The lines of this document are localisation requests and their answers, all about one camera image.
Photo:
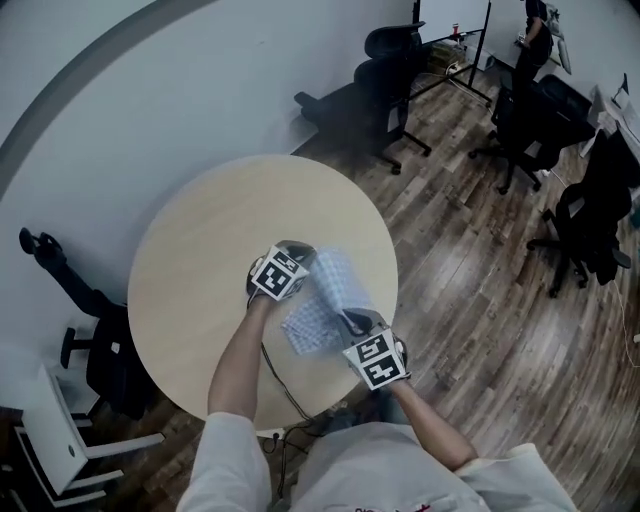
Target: white shirt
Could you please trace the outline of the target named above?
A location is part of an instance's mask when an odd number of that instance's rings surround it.
[[[179,512],[263,512],[269,468],[251,421],[209,416]],[[294,512],[559,512],[571,499],[532,444],[504,459],[477,459],[451,473],[411,427],[367,423],[314,445],[292,494]]]

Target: wooden floor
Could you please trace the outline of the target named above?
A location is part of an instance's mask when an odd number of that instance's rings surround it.
[[[492,97],[498,83],[497,72],[477,80]],[[616,289],[591,279],[579,290],[570,273],[559,297],[548,297],[557,259],[529,252],[525,243],[549,234],[541,212],[555,205],[563,186],[551,175],[534,193],[516,171],[509,194],[500,196],[504,162],[467,158],[487,143],[491,128],[481,103],[445,84],[413,102],[408,130],[434,150],[424,158],[411,142],[392,146],[390,154],[404,163],[400,176],[374,159],[350,168],[317,141],[299,154],[354,177],[384,217],[400,275],[394,330],[408,343],[420,395],[482,455],[534,442],[583,512],[630,510],[640,495],[640,369],[625,352]],[[572,183],[584,167],[572,148],[556,172]],[[619,238],[633,261],[616,279],[630,338],[639,330],[639,235],[627,219]],[[640,348],[630,343],[629,352],[640,365]],[[103,438],[158,430],[167,436],[159,447],[111,462],[128,475],[104,508],[175,509],[202,422],[167,399],[137,425],[101,417]],[[291,480],[304,455],[287,453],[295,459]],[[279,453],[270,460],[275,478]]]

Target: wooden table top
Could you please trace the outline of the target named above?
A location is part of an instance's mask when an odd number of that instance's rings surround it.
[[[131,332],[158,387],[199,418],[220,355],[242,320],[251,263],[280,240],[339,247],[391,325],[398,273],[389,232],[375,206],[333,169],[294,156],[241,159],[187,184],[160,211],[135,257],[129,281]],[[307,414],[342,399],[358,382],[341,354],[298,356],[280,325],[310,297],[304,286],[271,315],[264,344]],[[261,364],[258,430],[302,418]]]

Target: forearm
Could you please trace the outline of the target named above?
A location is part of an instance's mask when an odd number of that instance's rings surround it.
[[[406,380],[390,384],[422,448],[450,471],[456,471],[478,454],[460,432],[449,425],[418,396]]]
[[[534,18],[533,19],[533,25],[531,25],[531,30],[529,30],[529,33],[527,34],[527,36],[524,38],[525,42],[527,43],[527,45],[530,45],[531,42],[538,37],[538,34],[540,33],[540,31],[542,30],[542,19],[540,18]]]
[[[253,421],[264,326],[274,302],[256,298],[218,362],[209,388],[208,413],[228,412]]]

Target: cloth napkin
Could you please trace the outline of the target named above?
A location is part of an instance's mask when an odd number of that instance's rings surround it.
[[[311,265],[314,295],[287,315],[282,323],[297,354],[342,350],[338,314],[348,308],[372,309],[371,299],[358,280],[349,257],[340,249],[321,248]]]

